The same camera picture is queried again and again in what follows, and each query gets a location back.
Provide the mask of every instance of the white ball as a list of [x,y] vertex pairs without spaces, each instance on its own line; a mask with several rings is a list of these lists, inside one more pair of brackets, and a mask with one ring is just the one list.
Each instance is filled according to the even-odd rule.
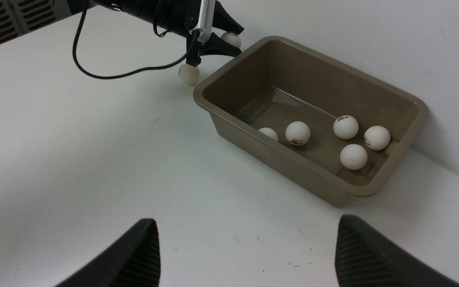
[[368,154],[366,153],[364,147],[361,147],[360,145],[347,145],[341,151],[339,160],[341,160],[341,163],[347,169],[356,171],[366,164],[368,161]]
[[240,40],[240,37],[235,34],[235,33],[231,33],[231,32],[226,32],[224,34],[222,34],[221,36],[221,39],[224,40],[224,42],[232,45],[232,46],[235,46],[237,48],[240,49],[241,45],[242,45],[242,40]]
[[359,131],[359,123],[353,116],[340,116],[335,120],[333,128],[336,136],[349,140]]
[[374,126],[369,128],[364,133],[364,143],[375,151],[385,149],[390,142],[390,133],[388,130],[381,126]]
[[199,68],[189,64],[183,64],[178,70],[180,80],[187,85],[195,85],[199,80]]
[[292,122],[286,128],[286,139],[292,145],[304,145],[311,137],[311,130],[303,122]]
[[262,134],[268,136],[269,138],[275,140],[276,142],[279,141],[279,137],[277,136],[277,133],[271,128],[261,128],[258,131],[260,131]]

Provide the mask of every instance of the white table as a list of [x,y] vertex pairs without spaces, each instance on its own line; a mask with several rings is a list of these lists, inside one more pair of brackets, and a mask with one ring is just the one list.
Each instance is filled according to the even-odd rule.
[[[331,207],[219,137],[175,69],[84,76],[78,19],[0,46],[0,287],[53,286],[139,218],[158,222],[162,287],[333,287],[342,214],[459,282],[458,176],[410,151],[378,195]],[[78,51],[112,75],[184,40],[94,8]],[[205,57],[202,76],[227,61]]]

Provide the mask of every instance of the black cable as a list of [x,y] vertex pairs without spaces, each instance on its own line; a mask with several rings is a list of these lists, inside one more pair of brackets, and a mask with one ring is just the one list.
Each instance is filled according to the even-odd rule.
[[180,64],[183,60],[186,59],[187,55],[189,54],[189,51],[190,51],[191,47],[193,46],[193,43],[195,41],[197,41],[197,38],[199,38],[199,31],[193,31],[193,33],[192,33],[192,43],[191,43],[189,49],[187,50],[187,52],[183,56],[181,56],[178,60],[176,60],[175,62],[173,62],[171,64],[167,64],[167,65],[164,65],[164,66],[156,66],[156,67],[144,67],[144,68],[137,69],[135,71],[130,71],[128,73],[123,73],[121,75],[116,75],[116,76],[97,76],[97,75],[94,75],[94,74],[90,73],[89,71],[86,71],[83,67],[81,67],[81,65],[79,64],[79,61],[77,60],[77,44],[79,42],[80,31],[82,30],[82,26],[84,24],[84,19],[86,18],[86,13],[88,11],[88,4],[89,4],[89,0],[86,0],[86,5],[84,6],[84,10],[82,11],[82,14],[80,16],[80,21],[79,21],[79,25],[77,27],[77,32],[75,33],[75,38],[73,39],[72,57],[73,57],[73,61],[74,61],[75,65],[79,68],[79,70],[81,72],[83,72],[87,76],[90,76],[90,77],[95,78],[95,79],[113,80],[113,79],[125,78],[125,77],[128,77],[128,76],[140,73],[142,71],[157,71],[157,70],[169,69],[171,67],[176,66],[177,64]]
[[159,34],[159,31],[157,31],[157,23],[159,21],[159,14],[160,14],[160,11],[162,10],[162,6],[164,5],[164,0],[159,0],[157,2],[157,6],[155,6],[155,12],[153,13],[153,32],[155,33],[155,35],[157,35],[159,38],[162,38],[164,36],[166,36],[167,33],[169,33],[170,31],[173,31],[173,29],[166,29],[166,31],[162,32],[161,34]]

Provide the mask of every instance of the brown plastic bin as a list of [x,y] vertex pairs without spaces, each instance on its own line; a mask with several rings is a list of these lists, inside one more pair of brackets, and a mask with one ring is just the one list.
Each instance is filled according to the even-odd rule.
[[[376,194],[428,119],[419,98],[275,36],[260,40],[200,83],[194,100],[209,111],[222,137],[336,207]],[[351,140],[333,133],[334,121],[343,115],[359,122]],[[310,140],[300,147],[284,135],[297,120],[311,129]],[[364,132],[376,125],[389,130],[394,149],[365,146]],[[279,142],[260,133],[262,127],[275,130]],[[349,144],[362,145],[368,153],[358,171],[339,161]]]

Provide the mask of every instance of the white wall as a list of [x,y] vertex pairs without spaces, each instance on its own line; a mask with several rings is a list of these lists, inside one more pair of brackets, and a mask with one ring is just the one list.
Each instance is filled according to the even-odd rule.
[[430,119],[414,148],[459,174],[459,0],[221,0],[248,47],[281,35],[410,92]]

